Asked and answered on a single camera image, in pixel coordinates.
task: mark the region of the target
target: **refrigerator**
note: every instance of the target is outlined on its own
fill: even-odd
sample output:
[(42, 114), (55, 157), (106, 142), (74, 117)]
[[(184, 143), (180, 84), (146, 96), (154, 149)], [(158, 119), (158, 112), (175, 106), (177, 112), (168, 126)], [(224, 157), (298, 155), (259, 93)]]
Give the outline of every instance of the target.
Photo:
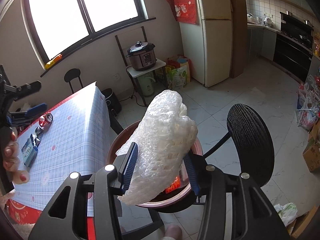
[(192, 77), (206, 87), (230, 76), (232, 18), (230, 0), (196, 0), (196, 24), (180, 23), (184, 55)]

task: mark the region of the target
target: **wall outlet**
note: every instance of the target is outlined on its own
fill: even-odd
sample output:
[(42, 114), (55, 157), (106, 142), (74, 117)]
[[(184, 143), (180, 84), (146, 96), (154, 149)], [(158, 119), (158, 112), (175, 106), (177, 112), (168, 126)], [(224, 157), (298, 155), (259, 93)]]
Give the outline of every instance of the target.
[(113, 76), (113, 80), (114, 80), (115, 82), (119, 81), (120, 79), (121, 79), (121, 77), (120, 77), (120, 74), (119, 74), (119, 73), (117, 73), (117, 74), (115, 74), (115, 75)]

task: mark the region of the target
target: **power cord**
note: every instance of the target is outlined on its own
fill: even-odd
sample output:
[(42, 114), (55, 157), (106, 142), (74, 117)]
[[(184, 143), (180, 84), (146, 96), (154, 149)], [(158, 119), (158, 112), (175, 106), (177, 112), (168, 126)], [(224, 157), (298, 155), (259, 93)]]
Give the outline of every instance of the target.
[[(128, 73), (128, 68), (129, 68), (129, 67), (127, 67), (125, 71), (127, 72), (128, 76), (130, 77), (130, 74)], [(147, 107), (147, 106), (140, 105), (140, 104), (138, 103), (138, 99), (137, 99), (137, 97), (135, 96), (134, 92), (135, 92), (135, 89), (133, 88), (133, 93), (132, 93), (132, 95), (129, 96), (128, 98), (126, 98), (126, 99), (120, 100), (119, 102), (123, 102), (123, 101), (126, 101), (126, 100), (128, 100), (128, 99), (132, 99), (133, 97), (135, 97), (135, 98), (136, 98), (136, 103), (137, 103), (138, 106)]]

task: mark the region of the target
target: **red can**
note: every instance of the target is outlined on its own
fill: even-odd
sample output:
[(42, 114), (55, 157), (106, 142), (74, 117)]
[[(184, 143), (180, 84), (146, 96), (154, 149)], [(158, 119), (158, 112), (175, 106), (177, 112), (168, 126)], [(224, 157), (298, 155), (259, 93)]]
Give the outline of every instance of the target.
[(39, 125), (41, 127), (44, 127), (44, 126), (46, 126), (48, 124), (51, 124), (52, 121), (53, 121), (53, 115), (51, 113), (47, 113), (47, 114), (45, 114), (45, 115), (40, 117)]

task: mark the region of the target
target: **human hand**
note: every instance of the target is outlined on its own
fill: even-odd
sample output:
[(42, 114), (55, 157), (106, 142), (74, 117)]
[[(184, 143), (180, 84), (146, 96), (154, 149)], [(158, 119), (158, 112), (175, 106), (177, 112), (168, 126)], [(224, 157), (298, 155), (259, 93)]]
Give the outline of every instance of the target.
[(16, 140), (17, 136), (12, 132), (11, 141), (4, 148), (3, 167), (6, 171), (12, 172), (13, 183), (23, 184), (29, 181), (29, 173), (27, 171), (18, 170), (20, 165), (20, 160), (18, 158), (19, 144)]

